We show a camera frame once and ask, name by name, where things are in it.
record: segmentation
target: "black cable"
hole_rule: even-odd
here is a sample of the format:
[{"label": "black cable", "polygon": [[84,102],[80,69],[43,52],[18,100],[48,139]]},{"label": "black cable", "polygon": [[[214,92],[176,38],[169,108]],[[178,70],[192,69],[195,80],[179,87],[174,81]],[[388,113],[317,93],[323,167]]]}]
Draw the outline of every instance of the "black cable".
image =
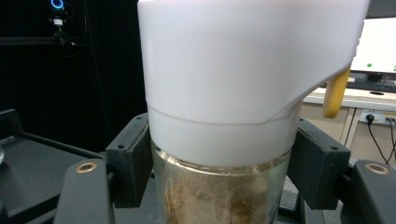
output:
[{"label": "black cable", "polygon": [[385,158],[384,154],[382,153],[381,148],[379,147],[378,143],[376,142],[376,140],[375,140],[375,138],[374,138],[373,132],[371,131],[371,125],[372,125],[372,123],[373,123],[375,117],[374,117],[374,115],[372,115],[372,114],[368,114],[368,115],[366,116],[366,119],[367,119],[367,127],[369,128],[370,135],[372,136],[372,138],[373,138],[373,140],[374,140],[374,142],[375,142],[375,145],[376,145],[376,147],[378,148],[379,153],[381,154],[381,157],[382,157],[382,159],[384,160],[385,164],[386,164],[386,165],[389,165],[387,159]]},{"label": "black cable", "polygon": [[369,128],[370,135],[372,136],[372,138],[373,138],[373,140],[374,140],[374,142],[375,142],[375,145],[376,145],[376,147],[378,148],[379,153],[381,154],[382,159],[384,159],[385,164],[386,164],[386,165],[389,165],[387,159],[385,159],[385,156],[384,156],[384,154],[382,153],[381,148],[379,147],[378,143],[376,142],[376,140],[375,140],[375,138],[374,138],[374,135],[373,135],[373,132],[371,131],[370,126],[371,126],[371,125],[367,125],[367,127]]},{"label": "black cable", "polygon": [[395,143],[395,139],[393,137],[393,125],[392,125],[392,122],[390,121],[390,119],[388,119],[388,121],[389,121],[389,127],[390,127],[390,136],[392,139],[392,151],[390,152],[390,156],[389,156],[387,162],[389,162],[392,159],[392,155],[395,156],[395,161],[396,161],[396,151],[395,151],[396,143]]}]

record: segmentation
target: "desk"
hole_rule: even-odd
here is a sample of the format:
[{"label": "desk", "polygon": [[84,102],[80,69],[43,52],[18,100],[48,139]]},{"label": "desk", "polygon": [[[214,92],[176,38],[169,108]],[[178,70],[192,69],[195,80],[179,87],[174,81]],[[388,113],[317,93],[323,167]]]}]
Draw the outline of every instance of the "desk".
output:
[{"label": "desk", "polygon": [[[367,123],[360,122],[359,117],[363,109],[396,112],[396,93],[384,92],[384,95],[374,95],[369,91],[346,89],[339,115],[335,119],[325,119],[321,112],[325,91],[323,88],[318,88],[304,98],[301,117],[308,119],[348,147],[352,158],[383,162],[368,132]],[[389,126],[373,124],[371,128],[387,157],[391,151]],[[395,165],[396,162],[393,160],[390,164]]]}]

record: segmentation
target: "keyboard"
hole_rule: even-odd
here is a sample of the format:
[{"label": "keyboard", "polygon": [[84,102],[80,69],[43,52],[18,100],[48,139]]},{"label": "keyboard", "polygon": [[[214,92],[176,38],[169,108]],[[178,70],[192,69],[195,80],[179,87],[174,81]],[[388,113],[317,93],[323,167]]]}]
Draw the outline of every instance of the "keyboard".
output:
[{"label": "keyboard", "polygon": [[346,84],[348,89],[365,90],[365,91],[382,91],[396,93],[396,85],[393,82],[373,82],[373,81],[356,81]]}]

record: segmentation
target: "dark machine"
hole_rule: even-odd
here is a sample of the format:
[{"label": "dark machine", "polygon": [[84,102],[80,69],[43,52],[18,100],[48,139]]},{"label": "dark machine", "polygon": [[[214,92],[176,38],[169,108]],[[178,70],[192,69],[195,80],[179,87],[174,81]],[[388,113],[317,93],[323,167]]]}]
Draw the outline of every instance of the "dark machine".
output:
[{"label": "dark machine", "polygon": [[[106,155],[23,131],[15,110],[0,113],[1,223],[115,223],[113,206],[134,208],[146,223],[156,214],[138,208],[155,178],[147,114],[135,117],[107,147]],[[286,223],[324,223],[322,210],[344,203],[343,223],[393,223],[395,171],[378,162],[348,165],[350,152],[304,119],[292,149],[288,177],[299,190],[295,209],[279,207]]]}]

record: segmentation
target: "blue light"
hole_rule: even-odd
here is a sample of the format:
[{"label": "blue light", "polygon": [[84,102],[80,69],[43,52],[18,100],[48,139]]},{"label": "blue light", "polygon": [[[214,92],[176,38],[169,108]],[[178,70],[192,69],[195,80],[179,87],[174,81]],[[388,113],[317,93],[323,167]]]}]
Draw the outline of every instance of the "blue light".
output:
[{"label": "blue light", "polygon": [[50,0],[50,4],[57,9],[61,9],[64,7],[63,0]]}]

